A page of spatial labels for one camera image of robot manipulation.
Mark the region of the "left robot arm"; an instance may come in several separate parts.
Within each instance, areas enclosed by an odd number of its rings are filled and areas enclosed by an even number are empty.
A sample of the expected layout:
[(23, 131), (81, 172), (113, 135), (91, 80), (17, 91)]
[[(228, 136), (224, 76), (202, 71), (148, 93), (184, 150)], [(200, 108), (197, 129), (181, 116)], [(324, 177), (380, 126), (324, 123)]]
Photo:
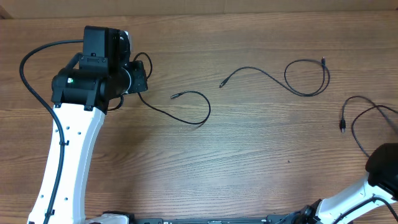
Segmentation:
[(52, 79), (52, 140), (28, 223), (84, 223), (85, 193), (96, 138), (109, 102), (147, 90), (141, 61), (131, 61), (125, 30), (86, 26), (82, 52)]

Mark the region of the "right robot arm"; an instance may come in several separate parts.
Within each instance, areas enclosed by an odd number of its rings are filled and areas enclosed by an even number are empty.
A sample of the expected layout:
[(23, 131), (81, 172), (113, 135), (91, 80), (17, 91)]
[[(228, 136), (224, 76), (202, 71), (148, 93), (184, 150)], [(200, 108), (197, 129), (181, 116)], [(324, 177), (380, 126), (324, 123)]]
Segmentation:
[(307, 223), (350, 223), (371, 210), (397, 202), (397, 144), (385, 143), (368, 158), (365, 176), (321, 200)]

